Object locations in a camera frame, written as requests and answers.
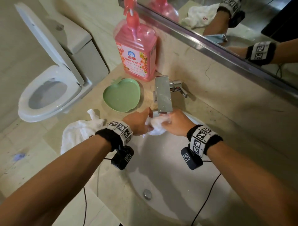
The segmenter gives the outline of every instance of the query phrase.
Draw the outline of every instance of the white cloth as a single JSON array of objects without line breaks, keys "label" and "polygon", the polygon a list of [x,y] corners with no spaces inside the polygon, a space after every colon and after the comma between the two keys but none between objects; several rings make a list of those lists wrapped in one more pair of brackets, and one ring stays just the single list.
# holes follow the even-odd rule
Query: white cloth
[{"label": "white cloth", "polygon": [[87,112],[90,115],[90,121],[79,120],[70,123],[63,131],[61,154],[88,139],[103,126],[104,120],[100,119],[92,109],[89,109]]},{"label": "white cloth", "polygon": [[156,136],[166,132],[166,129],[162,127],[163,122],[171,122],[170,117],[166,114],[162,114],[153,118],[148,117],[145,124],[152,126],[153,130],[147,134]]},{"label": "white cloth", "polygon": [[219,4],[210,6],[192,6],[188,10],[188,17],[181,20],[183,26],[189,26],[191,29],[197,27],[206,27],[211,23],[216,15]]}]

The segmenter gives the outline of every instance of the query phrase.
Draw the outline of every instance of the mirror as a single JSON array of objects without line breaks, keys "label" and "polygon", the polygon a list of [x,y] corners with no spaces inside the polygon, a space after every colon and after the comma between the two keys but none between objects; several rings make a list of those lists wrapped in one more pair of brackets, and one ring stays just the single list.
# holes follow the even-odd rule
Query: mirror
[{"label": "mirror", "polygon": [[[243,59],[249,58],[248,63],[261,65],[270,76],[298,88],[298,33],[293,29],[298,20],[297,1],[138,0],[138,3]],[[269,41],[276,43],[276,47],[262,43],[253,48],[256,43]]]}]

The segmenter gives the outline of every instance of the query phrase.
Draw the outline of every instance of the wall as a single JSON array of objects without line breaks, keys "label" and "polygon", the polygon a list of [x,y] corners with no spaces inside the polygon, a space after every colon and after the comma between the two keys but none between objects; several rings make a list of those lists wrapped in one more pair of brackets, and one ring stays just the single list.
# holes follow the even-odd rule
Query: wall
[{"label": "wall", "polygon": [[[38,0],[22,1],[45,14]],[[18,118],[26,86],[53,64],[16,11],[17,2],[0,1],[0,132]]]},{"label": "wall", "polygon": [[[49,13],[60,11],[94,37],[110,70],[121,63],[113,29],[123,18],[118,1],[40,0]],[[98,15],[107,17],[105,22]],[[181,79],[192,98],[199,98],[256,138],[298,160],[298,109],[209,57],[156,29],[157,70]]]}]

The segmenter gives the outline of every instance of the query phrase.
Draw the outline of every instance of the toilet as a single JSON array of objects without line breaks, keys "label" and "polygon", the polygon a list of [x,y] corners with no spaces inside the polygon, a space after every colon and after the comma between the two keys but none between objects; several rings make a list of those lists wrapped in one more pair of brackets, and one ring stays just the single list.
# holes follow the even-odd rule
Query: toilet
[{"label": "toilet", "polygon": [[18,103],[19,117],[26,122],[38,122],[67,113],[108,75],[107,66],[91,35],[68,18],[56,14],[42,21],[24,3],[15,7],[55,62],[23,91]]}]

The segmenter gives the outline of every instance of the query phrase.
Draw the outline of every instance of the pink detergent bottle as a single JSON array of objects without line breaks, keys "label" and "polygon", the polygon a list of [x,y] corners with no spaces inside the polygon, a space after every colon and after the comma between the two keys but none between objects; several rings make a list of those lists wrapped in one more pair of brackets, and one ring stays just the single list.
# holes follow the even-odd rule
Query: pink detergent bottle
[{"label": "pink detergent bottle", "polygon": [[157,37],[152,28],[140,24],[138,13],[133,10],[136,0],[124,0],[124,5],[127,17],[116,26],[114,39],[125,72],[148,82],[154,78]]},{"label": "pink detergent bottle", "polygon": [[179,22],[179,14],[177,10],[169,4],[167,0],[153,0],[149,3],[148,7],[174,22]]}]

